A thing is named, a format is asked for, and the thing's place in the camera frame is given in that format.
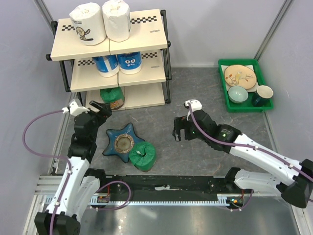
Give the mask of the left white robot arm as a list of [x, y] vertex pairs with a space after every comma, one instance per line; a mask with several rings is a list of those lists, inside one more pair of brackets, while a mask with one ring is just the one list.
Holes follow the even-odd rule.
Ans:
[[91, 169], [98, 129], [112, 115], [110, 104], [91, 101], [95, 110], [73, 99], [61, 112], [74, 116], [74, 134], [66, 157], [67, 165], [52, 201], [34, 222], [40, 235], [77, 235], [90, 199], [107, 188], [103, 170]]

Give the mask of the plain white roll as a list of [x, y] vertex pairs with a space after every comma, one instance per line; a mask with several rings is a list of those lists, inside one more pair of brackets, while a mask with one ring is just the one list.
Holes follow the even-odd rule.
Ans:
[[109, 0], [102, 5], [106, 35], [110, 40], [122, 42], [131, 31], [130, 7], [123, 0]]

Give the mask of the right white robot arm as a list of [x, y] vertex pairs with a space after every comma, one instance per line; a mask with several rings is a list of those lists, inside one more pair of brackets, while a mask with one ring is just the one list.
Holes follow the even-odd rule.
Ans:
[[224, 180], [224, 187], [234, 193], [239, 189], [279, 194], [287, 203], [306, 208], [313, 191], [313, 162], [298, 161], [280, 155], [253, 141], [240, 130], [217, 124], [203, 110], [174, 118], [172, 135], [181, 140], [184, 130], [186, 140], [199, 139], [217, 151], [240, 157], [265, 170], [265, 173], [231, 168]]

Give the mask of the blue roll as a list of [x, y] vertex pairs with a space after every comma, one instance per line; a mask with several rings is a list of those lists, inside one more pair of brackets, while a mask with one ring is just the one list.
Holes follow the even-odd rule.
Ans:
[[124, 74], [136, 74], [142, 67], [141, 52], [118, 54], [120, 71]]
[[102, 77], [112, 77], [120, 70], [116, 55], [93, 57], [93, 61]]

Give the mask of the white cartoon-print roll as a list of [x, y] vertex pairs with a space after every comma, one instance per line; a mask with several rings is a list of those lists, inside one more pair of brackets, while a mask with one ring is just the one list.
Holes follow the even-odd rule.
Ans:
[[102, 9], [97, 3], [81, 4], [69, 16], [80, 42], [84, 45], [94, 46], [106, 39]]

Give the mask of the green roll front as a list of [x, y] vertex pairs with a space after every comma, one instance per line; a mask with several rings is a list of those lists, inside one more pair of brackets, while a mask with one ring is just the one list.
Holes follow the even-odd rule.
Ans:
[[156, 149], [147, 141], [136, 143], [129, 153], [129, 159], [134, 167], [140, 171], [149, 171], [157, 159]]

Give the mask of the green roll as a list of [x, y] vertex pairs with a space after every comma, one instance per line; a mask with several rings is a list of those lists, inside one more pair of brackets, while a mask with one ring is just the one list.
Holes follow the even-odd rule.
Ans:
[[109, 103], [112, 110], [117, 110], [124, 105], [125, 97], [121, 87], [100, 90], [100, 97], [104, 103]]
[[157, 159], [156, 149], [147, 141], [136, 143], [129, 153], [129, 159], [134, 167], [140, 171], [149, 171]]

